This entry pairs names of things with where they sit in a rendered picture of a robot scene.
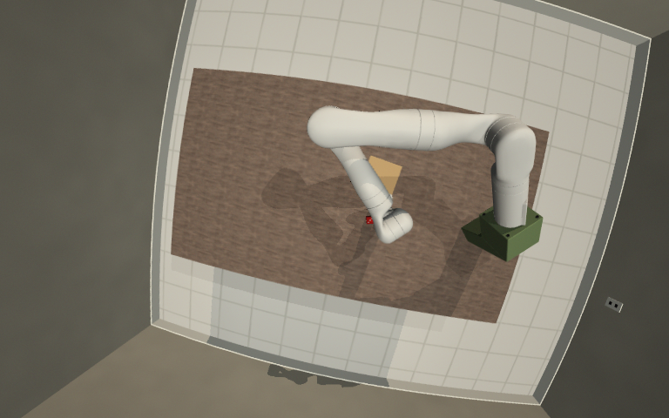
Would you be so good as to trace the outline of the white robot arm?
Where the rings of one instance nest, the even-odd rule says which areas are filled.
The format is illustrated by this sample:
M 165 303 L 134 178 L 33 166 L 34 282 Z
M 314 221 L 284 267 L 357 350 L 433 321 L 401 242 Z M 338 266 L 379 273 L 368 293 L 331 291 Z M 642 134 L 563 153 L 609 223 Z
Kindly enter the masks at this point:
M 351 111 L 329 105 L 310 116 L 307 134 L 318 146 L 332 148 L 383 243 L 408 233 L 413 219 L 402 208 L 390 211 L 393 200 L 360 146 L 437 151 L 458 143 L 486 145 L 497 162 L 497 170 L 496 162 L 490 170 L 494 219 L 504 227 L 525 226 L 536 137 L 515 116 L 422 109 Z

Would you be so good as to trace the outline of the tan flat mat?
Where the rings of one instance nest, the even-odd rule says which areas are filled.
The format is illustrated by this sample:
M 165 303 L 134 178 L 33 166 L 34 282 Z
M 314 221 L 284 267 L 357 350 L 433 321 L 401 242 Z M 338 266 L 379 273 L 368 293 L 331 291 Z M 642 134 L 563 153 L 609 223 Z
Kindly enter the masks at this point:
M 380 180 L 392 195 L 402 166 L 390 163 L 386 160 L 370 156 L 368 161 L 377 172 Z

